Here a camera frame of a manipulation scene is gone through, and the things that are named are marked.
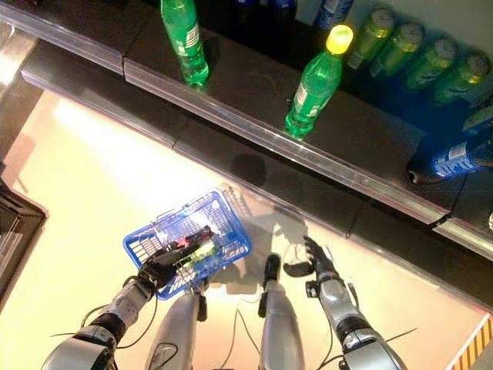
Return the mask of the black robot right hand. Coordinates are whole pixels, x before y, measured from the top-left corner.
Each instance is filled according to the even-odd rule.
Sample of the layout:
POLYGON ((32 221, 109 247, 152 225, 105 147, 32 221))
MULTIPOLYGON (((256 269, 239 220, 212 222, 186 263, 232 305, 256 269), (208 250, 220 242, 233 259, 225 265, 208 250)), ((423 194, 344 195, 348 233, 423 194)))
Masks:
POLYGON ((304 245, 308 254, 308 261, 296 264, 283 264, 283 270, 292 278, 306 277, 312 273, 335 273, 334 263, 324 253, 323 248, 311 237, 304 235, 304 245))

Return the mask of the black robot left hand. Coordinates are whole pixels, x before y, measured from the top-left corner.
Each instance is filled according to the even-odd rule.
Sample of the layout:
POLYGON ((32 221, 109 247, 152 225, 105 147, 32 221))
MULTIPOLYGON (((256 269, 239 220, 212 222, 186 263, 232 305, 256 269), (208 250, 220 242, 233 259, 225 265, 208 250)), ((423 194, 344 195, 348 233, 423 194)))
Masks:
POLYGON ((157 291, 165 287, 176 275, 176 264, 183 258, 190 256, 199 246, 182 247, 177 250, 159 250, 147 259, 139 269, 137 277, 147 281, 149 286, 157 291))

